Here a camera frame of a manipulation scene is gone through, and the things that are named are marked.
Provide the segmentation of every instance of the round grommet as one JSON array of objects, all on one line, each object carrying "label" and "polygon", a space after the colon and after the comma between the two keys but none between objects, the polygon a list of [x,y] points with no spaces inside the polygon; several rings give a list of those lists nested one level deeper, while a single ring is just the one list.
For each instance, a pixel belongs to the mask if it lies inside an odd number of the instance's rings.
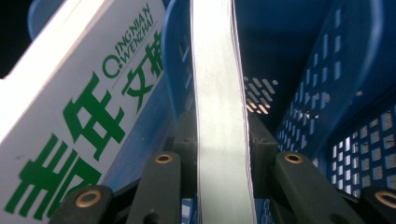
[{"label": "round grommet", "polygon": [[80,194],[76,199],[77,207],[90,207],[102,198],[102,192],[99,189],[90,189]]},{"label": "round grommet", "polygon": [[396,208],[396,194],[392,192],[388,192],[385,190],[380,190],[375,193],[375,197],[384,205],[389,206],[391,208]]},{"label": "round grommet", "polygon": [[303,162],[304,159],[303,159],[303,157],[301,157],[298,154],[288,153],[285,155],[285,160],[288,162],[291,162],[291,163],[298,164],[298,163]]},{"label": "round grommet", "polygon": [[155,161],[158,163],[168,163],[173,159],[173,157],[171,155],[167,155],[167,154],[162,154],[157,156],[157,158],[155,158]]}]

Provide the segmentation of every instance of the book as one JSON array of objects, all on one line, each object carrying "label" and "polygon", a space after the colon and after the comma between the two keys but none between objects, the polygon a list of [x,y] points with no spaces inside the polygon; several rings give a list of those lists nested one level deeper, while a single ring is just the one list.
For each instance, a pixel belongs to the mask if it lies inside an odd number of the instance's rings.
[{"label": "book", "polygon": [[256,223],[233,0],[191,1],[201,223]]},{"label": "book", "polygon": [[0,80],[2,223],[46,222],[74,189],[139,177],[173,124],[158,113],[163,17],[161,0],[64,1]]}]

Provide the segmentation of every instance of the metal rivet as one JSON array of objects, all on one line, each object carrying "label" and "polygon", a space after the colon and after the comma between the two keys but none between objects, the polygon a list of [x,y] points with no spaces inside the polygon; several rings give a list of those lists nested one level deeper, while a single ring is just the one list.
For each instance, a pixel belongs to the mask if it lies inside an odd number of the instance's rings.
[{"label": "metal rivet", "polygon": [[76,199],[77,207],[90,207],[102,198],[102,192],[99,189],[90,189],[78,196]]},{"label": "metal rivet", "polygon": [[291,163],[298,164],[298,163],[303,162],[304,159],[303,159],[303,157],[301,157],[298,154],[288,153],[285,155],[285,160],[288,162],[291,162]]},{"label": "metal rivet", "polygon": [[375,197],[384,205],[387,205],[391,208],[396,208],[396,203],[391,202],[390,200],[387,199],[387,197],[392,198],[393,200],[396,200],[396,195],[394,193],[388,192],[381,190],[379,192],[375,193]]},{"label": "metal rivet", "polygon": [[172,156],[167,155],[167,154],[162,154],[162,155],[157,156],[157,158],[155,158],[155,161],[158,163],[168,163],[172,159],[173,159]]}]

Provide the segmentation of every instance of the white strip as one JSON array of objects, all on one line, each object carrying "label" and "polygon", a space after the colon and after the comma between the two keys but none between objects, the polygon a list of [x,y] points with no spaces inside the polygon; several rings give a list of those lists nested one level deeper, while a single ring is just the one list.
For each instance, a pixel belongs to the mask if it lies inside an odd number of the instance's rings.
[{"label": "white strip", "polygon": [[232,0],[192,0],[201,223],[256,223]]}]

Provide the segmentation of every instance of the dark background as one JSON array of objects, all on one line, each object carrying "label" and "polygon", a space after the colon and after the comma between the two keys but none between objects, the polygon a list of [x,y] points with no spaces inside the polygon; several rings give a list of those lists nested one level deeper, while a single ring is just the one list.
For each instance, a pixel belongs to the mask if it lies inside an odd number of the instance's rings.
[{"label": "dark background", "polygon": [[0,78],[6,76],[31,43],[27,12],[32,0],[0,3]]}]

